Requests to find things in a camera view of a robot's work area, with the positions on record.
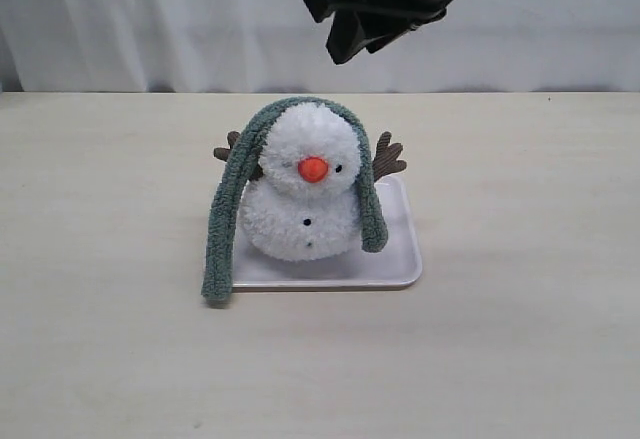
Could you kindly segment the white plastic tray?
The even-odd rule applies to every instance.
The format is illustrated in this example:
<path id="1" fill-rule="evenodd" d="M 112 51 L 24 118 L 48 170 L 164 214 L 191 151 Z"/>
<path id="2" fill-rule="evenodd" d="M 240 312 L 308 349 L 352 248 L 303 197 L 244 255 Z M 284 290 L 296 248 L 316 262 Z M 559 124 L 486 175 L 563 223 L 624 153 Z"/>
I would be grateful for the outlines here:
<path id="1" fill-rule="evenodd" d="M 236 230 L 234 290 L 403 289 L 423 271 L 421 248 L 402 178 L 390 175 L 376 184 L 388 227 L 388 242 L 379 253 L 366 253 L 355 242 L 344 254 L 307 262 L 266 256 Z"/>

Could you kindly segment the white backdrop curtain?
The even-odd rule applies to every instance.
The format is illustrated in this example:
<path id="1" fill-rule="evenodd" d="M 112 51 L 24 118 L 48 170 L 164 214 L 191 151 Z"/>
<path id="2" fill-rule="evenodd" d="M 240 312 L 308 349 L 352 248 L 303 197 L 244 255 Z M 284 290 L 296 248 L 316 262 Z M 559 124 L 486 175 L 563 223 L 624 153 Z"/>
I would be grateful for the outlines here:
<path id="1" fill-rule="evenodd" d="M 639 0 L 455 0 L 348 63 L 303 0 L 1 0 L 6 92 L 633 92 Z"/>

